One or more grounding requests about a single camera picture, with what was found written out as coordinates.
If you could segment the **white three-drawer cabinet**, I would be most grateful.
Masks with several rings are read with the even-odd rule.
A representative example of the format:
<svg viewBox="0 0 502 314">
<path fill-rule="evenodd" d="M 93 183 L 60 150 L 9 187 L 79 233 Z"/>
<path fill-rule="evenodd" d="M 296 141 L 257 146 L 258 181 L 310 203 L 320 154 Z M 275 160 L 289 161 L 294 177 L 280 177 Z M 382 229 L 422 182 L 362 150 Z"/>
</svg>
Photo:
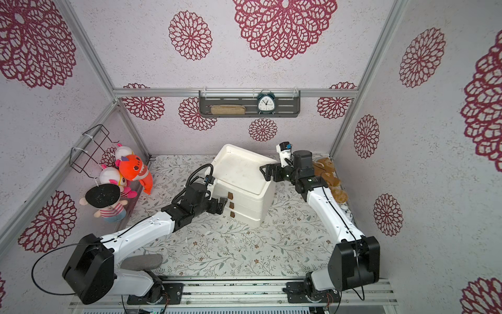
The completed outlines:
<svg viewBox="0 0 502 314">
<path fill-rule="evenodd" d="M 211 196 L 228 199 L 224 214 L 243 222 L 251 228 L 258 228 L 275 197 L 275 182 L 267 182 L 260 173 L 260 166 L 274 164 L 272 158 L 242 149 L 235 145 L 224 145 L 212 161 L 214 184 L 209 186 Z M 230 202 L 235 204 L 230 209 Z"/>
</svg>

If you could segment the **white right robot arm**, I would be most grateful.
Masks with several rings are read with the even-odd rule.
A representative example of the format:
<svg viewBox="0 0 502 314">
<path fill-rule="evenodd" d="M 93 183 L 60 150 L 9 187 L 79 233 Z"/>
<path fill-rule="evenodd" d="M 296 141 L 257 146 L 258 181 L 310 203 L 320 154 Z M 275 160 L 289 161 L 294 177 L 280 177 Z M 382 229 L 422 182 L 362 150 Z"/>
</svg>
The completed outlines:
<svg viewBox="0 0 502 314">
<path fill-rule="evenodd" d="M 335 247 L 328 265 L 306 274 L 302 283 L 288 283 L 285 293 L 292 303 L 317 303 L 335 299 L 335 293 L 363 289 L 380 279 L 380 244 L 367 237 L 345 215 L 328 183 L 315 174 L 312 153 L 293 151 L 289 142 L 276 147 L 280 161 L 260 167 L 266 181 L 291 183 L 314 209 Z"/>
</svg>

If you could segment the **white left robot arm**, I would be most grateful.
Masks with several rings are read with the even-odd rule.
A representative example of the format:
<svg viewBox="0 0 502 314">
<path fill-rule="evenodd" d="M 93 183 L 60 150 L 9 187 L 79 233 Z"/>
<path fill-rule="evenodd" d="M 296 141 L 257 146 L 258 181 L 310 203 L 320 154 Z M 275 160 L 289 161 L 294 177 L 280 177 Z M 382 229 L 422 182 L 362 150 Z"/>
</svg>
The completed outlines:
<svg viewBox="0 0 502 314">
<path fill-rule="evenodd" d="M 69 295 L 83 304 L 92 304 L 107 295 L 134 295 L 160 299 L 162 280 L 150 271 L 117 268 L 136 249 L 168 236 L 192 223 L 202 213 L 221 215 L 227 198 L 213 198 L 205 183 L 191 183 L 169 205 L 153 216 L 113 234 L 88 234 L 74 243 L 73 254 L 62 277 L 70 286 Z"/>
</svg>

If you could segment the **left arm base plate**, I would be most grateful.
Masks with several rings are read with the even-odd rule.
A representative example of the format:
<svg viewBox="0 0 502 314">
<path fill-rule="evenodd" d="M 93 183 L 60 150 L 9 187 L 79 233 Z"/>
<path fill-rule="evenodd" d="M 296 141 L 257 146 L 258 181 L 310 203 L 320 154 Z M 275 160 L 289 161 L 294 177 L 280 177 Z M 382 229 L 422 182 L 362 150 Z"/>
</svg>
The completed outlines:
<svg viewBox="0 0 502 314">
<path fill-rule="evenodd" d="M 168 306 L 179 305 L 183 290 L 184 285 L 182 283 L 154 284 L 150 291 L 144 296 L 129 295 L 126 304 L 131 306 L 157 304 L 167 304 Z"/>
</svg>

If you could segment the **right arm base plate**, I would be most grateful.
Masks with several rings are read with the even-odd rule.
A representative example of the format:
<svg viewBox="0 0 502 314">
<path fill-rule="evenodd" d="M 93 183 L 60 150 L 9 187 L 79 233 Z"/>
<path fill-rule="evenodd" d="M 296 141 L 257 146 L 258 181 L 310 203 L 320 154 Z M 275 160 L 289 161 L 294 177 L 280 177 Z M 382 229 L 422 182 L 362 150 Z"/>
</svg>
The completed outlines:
<svg viewBox="0 0 502 314">
<path fill-rule="evenodd" d="M 316 290 L 311 284 L 305 281 L 287 282 L 282 291 L 286 293 L 290 304 L 331 304 L 341 299 L 338 292 L 334 290 Z"/>
</svg>

